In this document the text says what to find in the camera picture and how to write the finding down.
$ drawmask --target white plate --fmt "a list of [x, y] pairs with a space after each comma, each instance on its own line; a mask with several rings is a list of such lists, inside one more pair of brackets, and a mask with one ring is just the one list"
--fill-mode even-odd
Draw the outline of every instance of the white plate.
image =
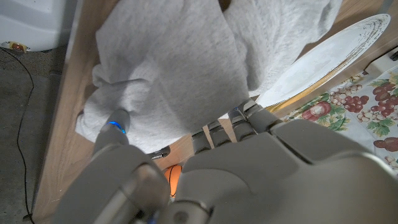
[[388, 14], [379, 14], [333, 35], [294, 62], [256, 102], [272, 106], [301, 93], [338, 67], [337, 75], [370, 48], [389, 23]]

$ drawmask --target wooden table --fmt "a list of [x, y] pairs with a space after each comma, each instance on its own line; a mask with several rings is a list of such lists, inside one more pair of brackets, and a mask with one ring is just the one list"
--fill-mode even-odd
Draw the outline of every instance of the wooden table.
[[[95, 89], [91, 77], [93, 66], [99, 62], [95, 32], [101, 27], [117, 1], [81, 0], [78, 3], [80, 10], [75, 15], [55, 117], [47, 146], [39, 190], [35, 198], [33, 218], [36, 223], [49, 222], [63, 193], [91, 158], [93, 143], [75, 132], [75, 122], [76, 117], [83, 109], [86, 99]], [[381, 5], [382, 0], [345, 0], [331, 31], [322, 40], [355, 22], [374, 15]], [[278, 111], [276, 114], [282, 116], [296, 109], [296, 107], [311, 100], [314, 96], [323, 93], [326, 89], [361, 71], [371, 60], [396, 46], [398, 44], [398, 0], [392, 3], [388, 13], [392, 16], [389, 27], [362, 57], [320, 89], [290, 107]], [[306, 46], [303, 52], [307, 52], [318, 43]], [[229, 121], [224, 120], [221, 122], [229, 135], [234, 138]], [[171, 149], [172, 152], [169, 156], [156, 162], [161, 169], [186, 161], [192, 155], [190, 136], [185, 136], [172, 144]]]

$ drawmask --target red grapes print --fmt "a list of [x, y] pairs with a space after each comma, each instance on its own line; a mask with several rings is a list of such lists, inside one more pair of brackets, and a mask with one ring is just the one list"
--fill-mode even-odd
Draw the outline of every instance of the red grapes print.
[[374, 99], [378, 101], [377, 106], [372, 106], [371, 111], [379, 111], [384, 117], [394, 112], [395, 106], [398, 105], [398, 97], [392, 95], [391, 92], [396, 89], [395, 84], [385, 82], [381, 86], [373, 90]]
[[351, 96], [360, 89], [362, 89], [362, 85], [339, 88], [336, 92], [330, 93], [330, 102], [338, 106], [343, 106], [344, 109], [349, 112], [359, 113], [363, 109], [363, 105], [365, 105], [369, 100], [368, 96]]
[[385, 140], [377, 140], [373, 142], [374, 146], [378, 148], [384, 148], [390, 152], [397, 152], [398, 151], [398, 138], [389, 137]]

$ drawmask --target gray cloth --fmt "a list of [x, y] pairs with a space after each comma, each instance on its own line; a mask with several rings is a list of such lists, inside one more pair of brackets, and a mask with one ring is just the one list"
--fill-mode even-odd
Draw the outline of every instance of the gray cloth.
[[341, 0], [120, 0], [96, 33], [99, 87], [76, 132], [95, 141], [108, 116], [131, 115], [130, 144], [153, 152], [269, 89]]

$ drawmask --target robotic hand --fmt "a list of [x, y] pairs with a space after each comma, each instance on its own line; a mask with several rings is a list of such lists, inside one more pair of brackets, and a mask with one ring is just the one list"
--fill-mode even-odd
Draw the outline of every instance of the robotic hand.
[[54, 223], [398, 223], [398, 181], [358, 143], [306, 120], [283, 123], [247, 100], [193, 133], [175, 201], [148, 155], [128, 144], [129, 115], [102, 128]]

